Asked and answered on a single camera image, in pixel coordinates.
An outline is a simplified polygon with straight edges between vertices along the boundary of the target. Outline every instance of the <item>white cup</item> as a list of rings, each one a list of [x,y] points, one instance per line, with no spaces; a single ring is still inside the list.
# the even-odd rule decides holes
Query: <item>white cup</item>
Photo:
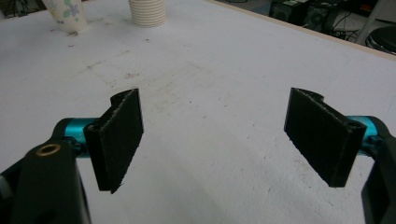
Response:
[[[165,23],[163,0],[129,0],[134,24],[141,27],[159,26]]]
[[[87,27],[81,0],[43,0],[43,3],[61,30],[73,33]]]

